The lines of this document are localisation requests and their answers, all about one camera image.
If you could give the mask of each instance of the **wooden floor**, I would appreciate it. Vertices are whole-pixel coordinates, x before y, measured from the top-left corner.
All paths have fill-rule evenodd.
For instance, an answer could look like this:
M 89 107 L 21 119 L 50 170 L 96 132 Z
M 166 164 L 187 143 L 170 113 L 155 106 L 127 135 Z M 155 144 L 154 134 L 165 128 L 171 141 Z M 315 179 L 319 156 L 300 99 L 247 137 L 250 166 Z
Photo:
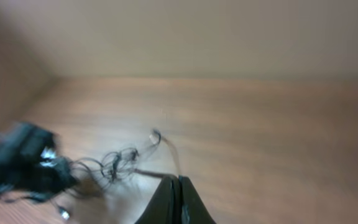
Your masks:
M 358 83 L 94 78 L 60 82 L 24 116 L 62 154 L 101 158 L 171 140 L 141 167 L 193 181 L 218 223 L 358 223 Z M 70 223 L 134 223 L 158 180 L 133 176 L 105 198 L 57 201 Z M 0 223 L 62 223 L 49 204 L 0 203 Z

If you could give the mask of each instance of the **beige wall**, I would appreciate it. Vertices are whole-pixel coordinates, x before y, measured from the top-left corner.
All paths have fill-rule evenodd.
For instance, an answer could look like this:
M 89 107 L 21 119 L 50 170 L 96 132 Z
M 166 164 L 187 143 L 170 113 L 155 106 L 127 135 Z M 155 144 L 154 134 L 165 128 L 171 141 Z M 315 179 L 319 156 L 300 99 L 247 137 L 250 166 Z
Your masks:
M 358 77 L 358 0 L 0 0 L 53 73 Z
M 19 117 L 53 83 L 30 51 L 0 21 L 0 128 Z

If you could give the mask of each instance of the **tangled wire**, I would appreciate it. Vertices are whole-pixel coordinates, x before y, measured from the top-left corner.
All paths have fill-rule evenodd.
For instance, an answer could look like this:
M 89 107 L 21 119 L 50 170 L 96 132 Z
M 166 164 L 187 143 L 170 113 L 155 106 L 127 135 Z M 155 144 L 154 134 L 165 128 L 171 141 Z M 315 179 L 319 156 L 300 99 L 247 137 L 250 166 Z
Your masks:
M 84 157 L 76 161 L 71 161 L 71 171 L 82 171 L 86 177 L 91 179 L 95 184 L 96 189 L 86 192 L 82 188 L 84 180 L 80 181 L 79 185 L 68 189 L 67 192 L 76 198 L 98 197 L 102 195 L 112 184 L 124 180 L 137 172 L 143 174 L 144 172 L 137 169 L 139 158 L 145 159 L 157 150 L 161 143 L 162 135 L 160 131 L 153 129 L 151 137 L 156 141 L 147 146 L 141 152 L 135 147 L 128 147 L 121 151 L 114 151 L 107 153 L 100 161 L 91 157 Z M 90 163 L 96 164 L 97 168 L 92 169 Z

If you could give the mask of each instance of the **black object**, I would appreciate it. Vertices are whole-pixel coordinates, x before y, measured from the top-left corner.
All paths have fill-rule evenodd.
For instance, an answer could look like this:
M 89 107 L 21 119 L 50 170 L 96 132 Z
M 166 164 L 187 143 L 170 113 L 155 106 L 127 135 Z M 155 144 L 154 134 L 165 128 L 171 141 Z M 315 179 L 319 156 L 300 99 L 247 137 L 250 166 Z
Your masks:
M 161 180 L 137 224 L 213 224 L 188 177 L 168 175 Z
M 34 124 L 19 123 L 0 142 L 0 195 L 26 190 L 32 193 L 24 198 L 46 202 L 77 183 L 64 157 L 41 156 L 44 150 L 55 148 L 53 136 Z

